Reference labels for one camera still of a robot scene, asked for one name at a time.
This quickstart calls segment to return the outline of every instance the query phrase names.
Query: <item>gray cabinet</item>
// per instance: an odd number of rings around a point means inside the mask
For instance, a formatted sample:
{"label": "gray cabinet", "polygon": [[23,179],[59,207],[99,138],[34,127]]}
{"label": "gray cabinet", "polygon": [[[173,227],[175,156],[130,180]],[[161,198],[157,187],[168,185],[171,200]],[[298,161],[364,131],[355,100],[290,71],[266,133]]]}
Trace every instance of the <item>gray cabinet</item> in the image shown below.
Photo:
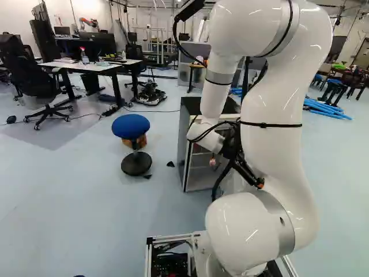
{"label": "gray cabinet", "polygon": [[[184,192],[211,189],[228,163],[228,160],[221,155],[214,155],[200,145],[190,143],[187,140],[186,134],[191,121],[196,115],[201,114],[199,110],[200,101],[200,97],[181,98],[177,168]],[[239,112],[238,104],[233,99],[228,98],[219,122],[236,121],[240,117]],[[202,116],[199,115],[195,122],[201,122],[201,119]],[[225,136],[229,129],[230,126],[225,124],[221,125],[216,131]],[[212,157],[216,160],[214,166],[209,164]]]}

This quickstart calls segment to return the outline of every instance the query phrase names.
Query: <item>stool base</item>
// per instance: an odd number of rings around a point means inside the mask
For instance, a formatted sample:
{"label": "stool base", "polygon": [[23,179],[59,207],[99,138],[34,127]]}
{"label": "stool base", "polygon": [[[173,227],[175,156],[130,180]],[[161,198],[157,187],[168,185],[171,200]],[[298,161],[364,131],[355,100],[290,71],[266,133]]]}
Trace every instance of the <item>stool base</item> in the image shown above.
{"label": "stool base", "polygon": [[147,172],[152,165],[152,159],[145,152],[131,153],[126,156],[121,164],[121,169],[129,176],[140,176]]}

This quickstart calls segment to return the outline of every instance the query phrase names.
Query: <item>blue cushion seat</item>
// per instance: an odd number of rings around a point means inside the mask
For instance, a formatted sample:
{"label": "blue cushion seat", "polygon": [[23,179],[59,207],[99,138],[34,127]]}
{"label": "blue cushion seat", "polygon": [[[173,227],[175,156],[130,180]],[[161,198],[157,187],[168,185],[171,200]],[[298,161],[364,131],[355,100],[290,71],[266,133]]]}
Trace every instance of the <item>blue cushion seat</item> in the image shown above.
{"label": "blue cushion seat", "polygon": [[342,82],[340,80],[336,80],[336,79],[328,79],[327,80],[327,83],[333,83],[333,84],[336,84],[336,85],[342,85]]}
{"label": "blue cushion seat", "polygon": [[150,129],[150,122],[139,114],[118,117],[111,125],[114,135],[125,140],[136,140]]}
{"label": "blue cushion seat", "polygon": [[314,80],[315,81],[323,81],[323,76],[321,76],[319,74],[315,74]]}

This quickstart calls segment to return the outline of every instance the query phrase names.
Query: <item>black chair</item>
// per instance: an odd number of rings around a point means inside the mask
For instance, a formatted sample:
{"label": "black chair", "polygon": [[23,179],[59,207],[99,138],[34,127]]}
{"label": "black chair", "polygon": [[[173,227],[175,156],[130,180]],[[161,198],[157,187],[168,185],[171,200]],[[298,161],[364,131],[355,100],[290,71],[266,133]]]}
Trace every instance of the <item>black chair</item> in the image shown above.
{"label": "black chair", "polygon": [[62,92],[59,89],[58,72],[60,68],[53,69],[51,76],[43,71],[14,35],[0,35],[0,58],[11,74],[12,84],[22,95],[20,103],[32,110],[45,107],[42,111],[26,115],[24,122],[29,122],[30,118],[41,115],[34,127],[35,130],[39,130],[40,124],[48,116],[58,115],[65,121],[70,121],[69,115],[59,111],[73,111],[73,106],[50,106],[55,97]]}
{"label": "black chair", "polygon": [[[142,46],[141,45],[137,45],[137,44],[127,44],[126,45],[126,56],[128,59],[139,59],[142,60],[143,62],[140,63],[140,73],[145,72],[148,67],[147,64],[145,62],[145,56],[144,53],[142,52]],[[151,75],[154,78],[154,73],[152,71],[153,68],[149,68],[151,70]],[[141,82],[138,81],[138,85],[144,87],[146,84],[146,82]],[[129,85],[133,85],[133,83],[126,83],[125,87],[127,88]]]}
{"label": "black chair", "polygon": [[32,48],[29,45],[27,45],[27,44],[23,44],[23,49],[27,53],[28,57],[32,61],[34,61],[35,60],[35,55],[33,54]]}

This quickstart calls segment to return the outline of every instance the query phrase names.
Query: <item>robotic arm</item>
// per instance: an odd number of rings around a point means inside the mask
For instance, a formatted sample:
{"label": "robotic arm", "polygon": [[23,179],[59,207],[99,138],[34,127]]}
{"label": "robotic arm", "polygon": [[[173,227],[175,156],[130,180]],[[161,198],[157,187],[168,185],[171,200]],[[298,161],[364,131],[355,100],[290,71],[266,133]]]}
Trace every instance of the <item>robotic arm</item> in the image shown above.
{"label": "robotic arm", "polygon": [[91,26],[92,28],[96,28],[98,32],[100,32],[99,23],[97,22],[97,19],[91,19],[87,20],[84,17],[80,18],[80,24],[81,24],[81,31],[85,31],[85,24]]}
{"label": "robotic arm", "polygon": [[[186,19],[195,2],[201,1],[188,1],[176,19]],[[204,119],[192,124],[189,140],[218,123],[241,57],[268,59],[266,75],[242,103],[240,127],[245,160],[265,180],[263,189],[221,197],[205,220],[224,269],[232,276],[256,276],[266,262],[310,244],[319,229],[300,157],[302,106],[330,50],[332,25],[323,9],[305,0],[220,0],[211,14],[209,43]],[[225,153],[225,140],[216,132],[200,137],[199,145]]]}

